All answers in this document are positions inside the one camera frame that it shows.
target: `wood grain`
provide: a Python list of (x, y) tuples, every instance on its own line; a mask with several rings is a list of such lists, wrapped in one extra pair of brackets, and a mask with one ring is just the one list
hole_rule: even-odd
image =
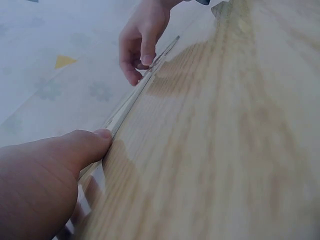
[(222, 2), (124, 120), (76, 238), (319, 239), (319, 121), (320, 2)]

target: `glossy surface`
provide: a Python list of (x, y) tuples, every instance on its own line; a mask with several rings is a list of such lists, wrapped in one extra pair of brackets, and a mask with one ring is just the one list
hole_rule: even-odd
[(319, 239), (319, 1), (221, 3), (166, 60), (80, 179), (76, 239)]

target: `child's hand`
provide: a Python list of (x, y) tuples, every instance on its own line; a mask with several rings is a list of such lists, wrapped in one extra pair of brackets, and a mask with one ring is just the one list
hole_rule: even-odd
[(143, 0), (119, 37), (119, 64), (129, 83), (142, 78), (136, 69), (146, 70), (156, 56), (156, 43), (170, 19), (171, 5), (163, 0)]
[(74, 211), (80, 170), (111, 142), (106, 129), (77, 130), (0, 148), (0, 239), (52, 239)]

